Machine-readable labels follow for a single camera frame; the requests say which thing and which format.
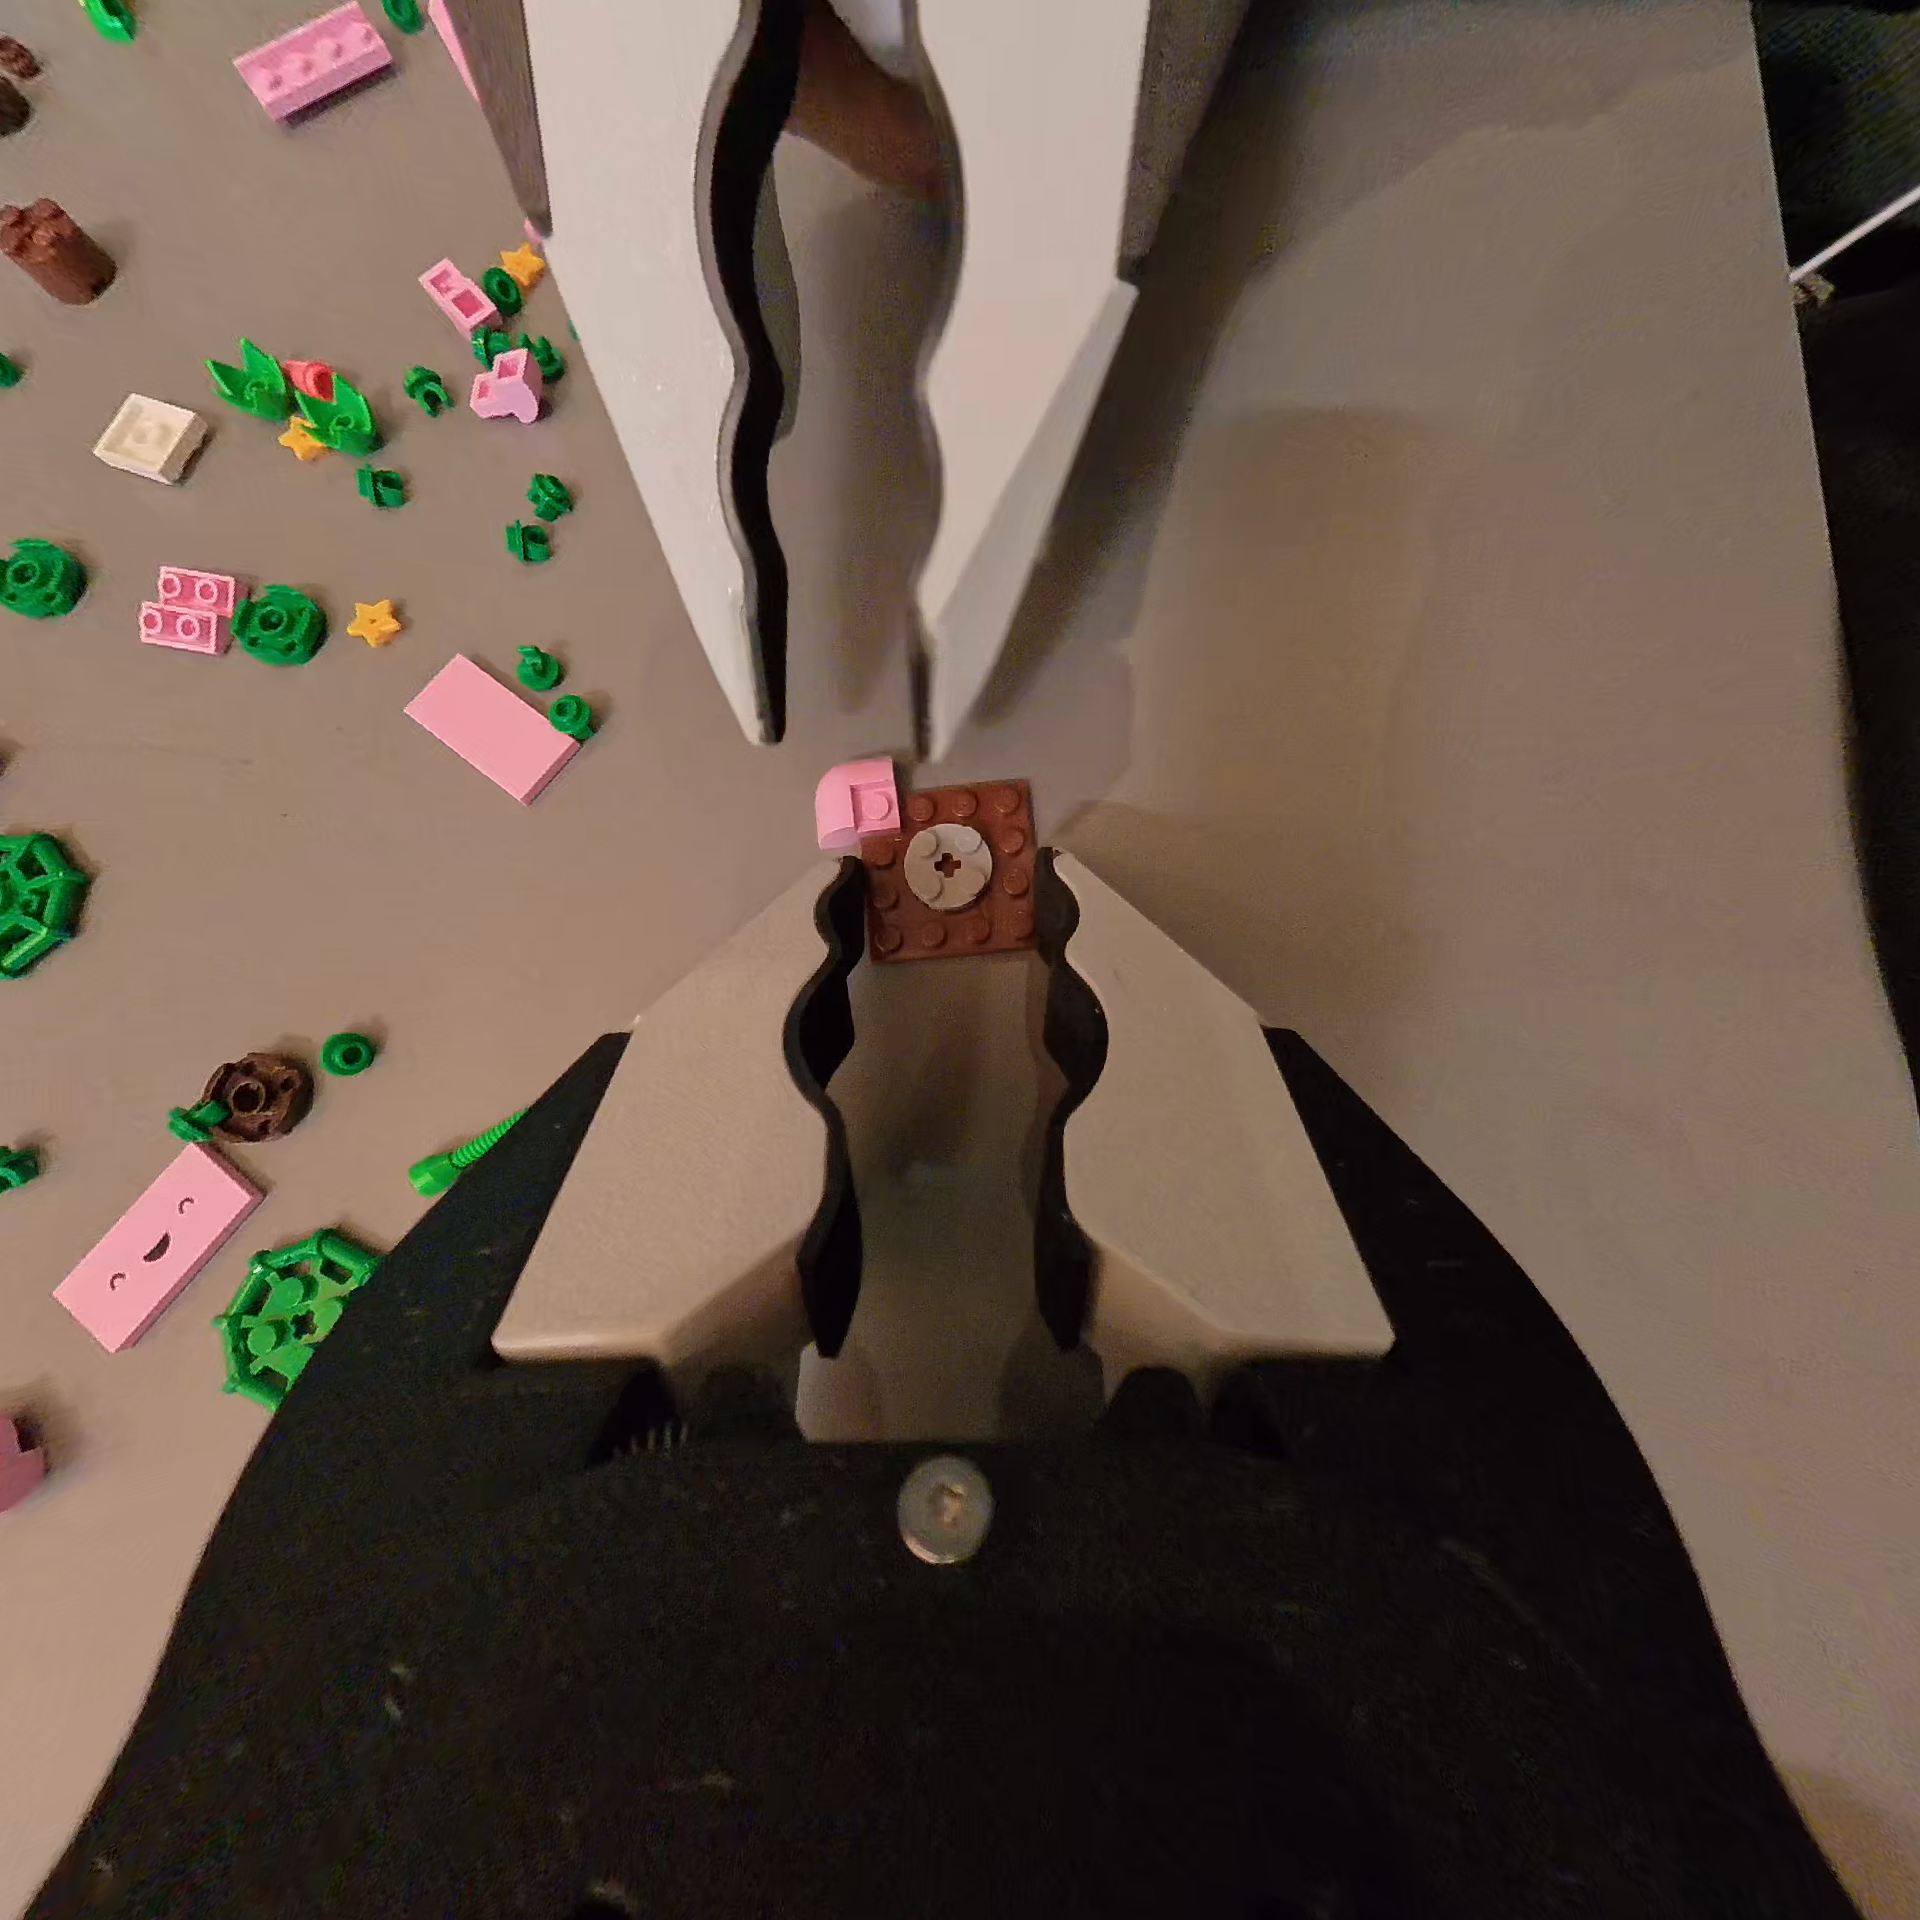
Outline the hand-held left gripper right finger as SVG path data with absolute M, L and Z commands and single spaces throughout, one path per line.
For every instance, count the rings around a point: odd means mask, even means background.
M 1378 1360 L 1394 1330 L 1257 1013 L 1074 855 L 1038 871 L 1035 1291 L 1109 1399 L 1209 1401 L 1250 1360 Z

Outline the green web piece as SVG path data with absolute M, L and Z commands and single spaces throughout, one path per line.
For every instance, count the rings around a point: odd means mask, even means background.
M 251 1255 L 240 1287 L 210 1321 L 224 1392 L 274 1413 L 379 1264 L 379 1253 L 338 1230 Z
M 2 834 L 2 978 L 21 978 L 62 944 L 82 917 L 89 878 L 48 832 Z

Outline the brown square plate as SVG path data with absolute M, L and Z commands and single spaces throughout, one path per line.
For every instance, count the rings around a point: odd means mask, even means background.
M 946 784 L 901 795 L 898 832 L 859 843 L 866 928 L 875 965 L 1017 953 L 1035 944 L 1038 827 L 1024 779 Z M 992 887 L 969 907 L 939 914 L 905 885 L 907 841 L 937 823 L 967 823 L 992 843 Z

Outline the scattered small green clips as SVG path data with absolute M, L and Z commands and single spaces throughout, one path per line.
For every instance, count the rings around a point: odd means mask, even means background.
M 471 338 L 466 338 L 475 373 L 482 373 L 482 368 L 491 368 L 498 354 L 519 345 L 530 345 L 533 354 L 537 357 L 544 370 L 544 409 L 537 423 L 482 418 L 480 423 L 539 425 L 549 411 L 546 405 L 553 400 L 558 384 L 562 384 L 567 375 L 567 359 L 546 334 L 530 331 L 521 322 L 526 299 L 537 286 L 530 293 L 521 295 L 517 283 L 507 274 L 503 274 L 496 263 L 489 265 L 485 272 L 469 277 L 473 277 L 487 288 L 487 295 L 496 302 L 501 315 L 496 327 L 478 329 Z M 505 523 L 501 533 L 501 544 L 514 565 L 519 565 L 521 569 L 537 569 L 553 560 L 553 530 L 565 517 L 574 514 L 576 494 L 571 491 L 569 482 L 562 480 L 555 471 L 535 469 L 526 480 L 521 503 L 523 510 Z M 544 711 L 544 715 L 555 729 L 576 736 L 583 743 L 597 734 L 599 720 L 592 699 L 581 690 L 571 690 L 567 686 L 567 667 L 551 647 L 544 647 L 535 640 L 519 640 L 514 645 L 512 656 L 512 681 L 521 693 L 535 697 L 535 706 Z

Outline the pink curved brick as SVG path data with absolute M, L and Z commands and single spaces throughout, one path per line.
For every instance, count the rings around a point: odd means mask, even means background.
M 862 841 L 898 832 L 903 823 L 896 763 L 889 757 L 843 759 L 814 789 L 816 843 L 850 853 Z

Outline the brown round plate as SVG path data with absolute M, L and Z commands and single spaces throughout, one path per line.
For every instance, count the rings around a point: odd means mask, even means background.
M 304 1058 L 251 1051 L 210 1074 L 197 1111 L 217 1104 L 224 1115 L 199 1125 L 222 1141 L 258 1145 L 293 1134 L 309 1115 L 313 1095 L 315 1079 Z

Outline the large pink smooth tile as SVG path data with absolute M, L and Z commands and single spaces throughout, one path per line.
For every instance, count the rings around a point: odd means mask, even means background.
M 521 807 L 583 750 L 542 709 L 469 656 L 453 656 L 402 713 Z

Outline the white square tile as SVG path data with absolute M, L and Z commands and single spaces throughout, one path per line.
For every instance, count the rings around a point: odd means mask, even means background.
M 208 439 L 208 421 L 181 405 L 133 391 L 96 439 L 94 457 L 121 473 L 178 485 Z

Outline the brown round brick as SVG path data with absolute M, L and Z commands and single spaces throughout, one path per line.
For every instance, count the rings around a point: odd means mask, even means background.
M 62 304 L 91 304 L 117 279 L 105 247 L 55 199 L 2 206 L 2 254 Z

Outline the grey round tile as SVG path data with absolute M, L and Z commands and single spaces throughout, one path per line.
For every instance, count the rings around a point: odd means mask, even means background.
M 928 910 L 953 914 L 992 887 L 992 843 L 969 823 L 933 823 L 903 853 L 903 880 Z

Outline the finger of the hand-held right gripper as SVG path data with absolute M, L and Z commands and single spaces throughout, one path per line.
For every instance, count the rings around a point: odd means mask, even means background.
M 690 629 L 747 741 L 786 718 L 770 507 L 784 373 L 761 311 L 761 190 L 802 7 L 530 2 L 551 258 Z
M 1017 622 L 1136 288 L 1120 272 L 1147 2 L 841 5 L 928 89 L 955 192 L 921 357 L 939 521 L 919 576 L 926 754 L 967 729 Z

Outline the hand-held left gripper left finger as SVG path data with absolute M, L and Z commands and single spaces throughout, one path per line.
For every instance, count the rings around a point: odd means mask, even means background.
M 862 1230 L 830 1093 L 864 953 L 862 869 L 830 857 L 635 1017 L 498 1358 L 640 1358 L 681 1390 L 750 1365 L 800 1390 L 809 1438 L 873 1438 L 873 1365 L 843 1358 Z

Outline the green stick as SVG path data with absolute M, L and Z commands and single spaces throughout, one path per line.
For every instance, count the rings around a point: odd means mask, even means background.
M 485 1131 L 480 1131 L 480 1134 L 475 1134 L 475 1136 L 471 1136 L 471 1138 L 466 1138 L 466 1141 L 462 1141 L 453 1147 L 446 1147 L 441 1152 L 423 1157 L 421 1161 L 416 1161 L 414 1166 L 407 1168 L 409 1186 L 423 1198 L 434 1198 L 434 1195 L 446 1193 L 450 1186 L 455 1186 L 464 1177 L 464 1173 L 473 1163 L 485 1159 L 517 1127 L 517 1122 L 526 1113 L 528 1113 L 528 1109 L 519 1109 L 519 1111 L 510 1113 L 507 1118 L 494 1122 Z

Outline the pink studded plate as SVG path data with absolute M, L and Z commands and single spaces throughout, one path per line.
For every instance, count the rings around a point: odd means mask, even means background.
M 393 50 L 361 5 L 345 2 L 231 59 L 247 94 L 288 123 L 393 69 Z

